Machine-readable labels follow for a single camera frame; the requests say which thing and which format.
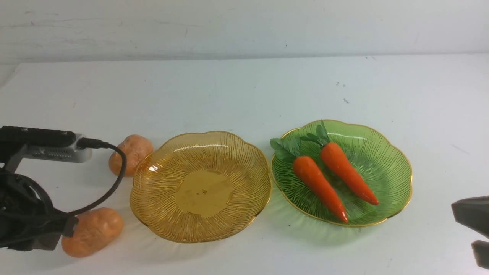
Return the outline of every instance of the cable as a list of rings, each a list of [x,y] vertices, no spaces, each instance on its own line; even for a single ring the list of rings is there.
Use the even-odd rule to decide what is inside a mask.
[[[93,148],[93,149],[99,149],[99,148],[106,148],[106,149],[112,149],[114,151],[116,151],[122,158],[122,167],[121,167],[121,170],[119,172],[119,175],[117,176],[117,179],[115,180],[114,184],[112,185],[112,187],[102,196],[100,197],[98,200],[96,200],[95,202],[85,206],[85,207],[82,207],[80,209],[77,209],[77,210],[74,210],[74,211],[71,211],[71,212],[68,212],[68,213],[65,213],[65,214],[56,214],[56,215],[35,215],[35,216],[31,216],[31,215],[21,215],[21,214],[14,214],[14,213],[5,213],[5,212],[0,212],[0,216],[3,216],[3,217],[8,217],[8,218],[13,218],[13,219],[16,219],[16,220],[27,220],[27,221],[33,221],[33,220],[58,220],[58,219],[64,219],[64,218],[67,218],[67,217],[70,217],[70,216],[76,216],[76,215],[79,215],[81,213],[84,213],[84,212],[87,212],[89,210],[92,210],[94,209],[95,207],[99,206],[101,203],[103,203],[106,199],[108,199],[116,190],[117,188],[119,187],[121,181],[122,181],[122,178],[124,177],[124,174],[126,173],[126,166],[127,166],[127,158],[126,158],[126,154],[124,154],[124,152],[117,146],[115,145],[112,145],[110,143],[107,143],[107,142],[103,142],[101,140],[98,140],[98,139],[91,139],[91,138],[81,138],[78,142],[77,142],[77,147],[81,148],[81,149],[85,149],[85,148]]]

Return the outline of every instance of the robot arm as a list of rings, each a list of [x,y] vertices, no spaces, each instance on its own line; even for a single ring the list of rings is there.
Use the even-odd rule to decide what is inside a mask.
[[[489,238],[489,196],[459,200],[452,204],[458,223]],[[472,243],[477,265],[489,269],[489,242]]]
[[[122,169],[105,195],[72,212],[56,209],[37,182],[15,173],[23,158],[80,163],[91,158],[92,148],[110,148],[119,153]],[[114,193],[125,170],[125,154],[117,146],[101,140],[68,131],[3,126],[0,128],[0,248],[54,250],[61,235],[73,235],[78,223],[76,215],[93,209]]]

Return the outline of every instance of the toy carrot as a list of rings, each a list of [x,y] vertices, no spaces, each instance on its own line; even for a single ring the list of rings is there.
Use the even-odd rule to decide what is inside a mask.
[[[323,146],[319,155],[326,166],[337,174],[355,195],[372,205],[378,205],[377,197],[370,190],[362,176],[355,170],[341,147],[334,142],[330,142],[324,123],[322,123],[322,126],[317,126],[316,135],[307,134],[307,137],[302,137],[301,139],[313,141]]]
[[[298,138],[292,140],[273,138],[270,140],[270,145],[275,150],[276,157],[293,161],[292,169],[296,176],[318,196],[324,206],[341,221],[347,223],[348,216],[341,199],[326,180],[316,162],[309,156],[300,156],[299,142]]]

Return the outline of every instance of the glass bowl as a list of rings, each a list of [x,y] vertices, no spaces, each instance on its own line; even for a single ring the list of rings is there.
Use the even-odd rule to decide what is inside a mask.
[[[263,152],[232,133],[214,131],[174,137],[145,158],[130,204],[158,236],[196,243],[242,231],[270,196]]]
[[[292,170],[292,163],[279,160],[273,155],[272,172],[278,188],[285,198],[304,214],[331,224],[345,227],[365,227],[379,224],[401,212],[412,196],[412,168],[407,157],[376,130],[358,124],[336,120],[318,120],[302,128],[285,133],[283,139],[315,134],[316,127],[324,122],[332,142],[338,143],[348,160],[363,177],[379,200],[373,206],[360,198],[330,171],[319,157],[320,146],[302,141],[301,155],[311,156],[330,184],[340,196],[349,222],[337,219],[320,202],[318,197],[302,183]]]

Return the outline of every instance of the amber glass bowl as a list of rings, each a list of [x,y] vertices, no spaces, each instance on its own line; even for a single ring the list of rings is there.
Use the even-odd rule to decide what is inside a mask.
[[[172,138],[134,176],[134,215],[158,236],[181,243],[215,241],[245,229],[271,196],[267,159],[221,131]]]

